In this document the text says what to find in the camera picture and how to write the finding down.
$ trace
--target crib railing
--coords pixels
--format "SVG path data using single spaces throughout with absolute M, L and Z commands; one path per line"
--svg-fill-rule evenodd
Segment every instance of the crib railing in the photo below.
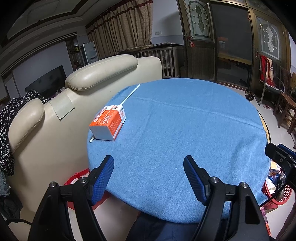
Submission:
M 160 59 L 163 78 L 179 78 L 184 66 L 184 47 L 150 48 L 130 53 L 136 58 L 154 56 Z

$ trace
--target cardboard box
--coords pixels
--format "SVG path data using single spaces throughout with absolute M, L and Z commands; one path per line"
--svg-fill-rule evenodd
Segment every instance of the cardboard box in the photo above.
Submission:
M 273 176 L 273 175 L 277 174 L 279 172 L 279 170 L 280 170 L 279 165 L 276 164 L 274 161 L 271 161 L 268 176 Z
M 89 129 L 96 139 L 115 141 L 125 120 L 122 105 L 105 106 L 90 123 Z
M 266 178 L 266 185 L 269 190 L 269 193 L 272 194 L 276 190 L 276 186 L 272 183 L 269 177 Z

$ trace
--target cable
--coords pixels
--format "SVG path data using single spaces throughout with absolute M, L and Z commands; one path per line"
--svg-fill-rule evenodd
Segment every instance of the cable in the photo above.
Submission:
M 9 225 L 10 223 L 18 223 L 18 222 L 32 225 L 32 223 L 30 223 L 29 221 L 21 219 L 21 218 L 8 218 L 8 219 L 5 220 L 5 222 L 6 222 L 7 225 Z
M 274 199 L 275 197 L 276 197 L 276 195 L 278 195 L 279 193 L 280 193 L 280 191 L 281 190 L 283 190 L 284 188 L 285 188 L 285 186 L 286 186 L 287 184 L 286 183 L 284 183 L 283 185 L 282 185 L 282 187 L 279 189 L 279 190 L 277 190 L 270 198 L 268 198 L 264 203 L 262 203 L 259 207 L 262 207 L 263 205 L 265 205 L 266 203 L 268 203 L 269 201 L 271 201 L 272 199 Z

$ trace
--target blue tablecloth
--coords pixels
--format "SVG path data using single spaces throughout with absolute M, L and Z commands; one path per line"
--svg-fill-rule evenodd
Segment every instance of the blue tablecloth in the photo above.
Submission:
M 106 105 L 120 104 L 135 87 Z M 266 200 L 266 132 L 256 108 L 238 93 L 203 80 L 166 79 L 141 84 L 123 107 L 127 119 L 114 142 L 89 143 L 90 131 L 87 141 L 90 169 L 113 156 L 106 190 L 117 198 L 160 219 L 199 222 L 205 208 L 183 170 L 191 155 L 210 176 L 235 185 L 245 181 L 258 203 Z

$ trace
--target chair leg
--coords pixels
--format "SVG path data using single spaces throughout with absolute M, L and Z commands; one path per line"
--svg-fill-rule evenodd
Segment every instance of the chair leg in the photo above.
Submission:
M 284 118 L 285 118 L 285 116 L 286 116 L 286 114 L 287 114 L 288 109 L 289 109 L 289 105 L 286 104 L 286 107 L 285 107 L 285 109 L 284 109 L 284 111 L 283 111 L 283 114 L 282 114 L 282 116 L 281 116 L 281 120 L 280 120 L 280 122 L 278 123 L 278 128 L 281 127 L 281 124 L 282 124 L 283 121 L 284 121 Z
M 279 96 L 276 107 L 274 108 L 273 115 L 276 115 L 279 109 L 279 104 L 281 102 L 281 96 Z
M 290 125 L 290 127 L 289 127 L 289 129 L 288 129 L 288 133 L 289 133 L 290 135 L 292 134 L 292 132 L 293 132 L 295 126 L 296 126 L 296 113 L 294 114 L 294 120 L 291 122 L 291 125 Z

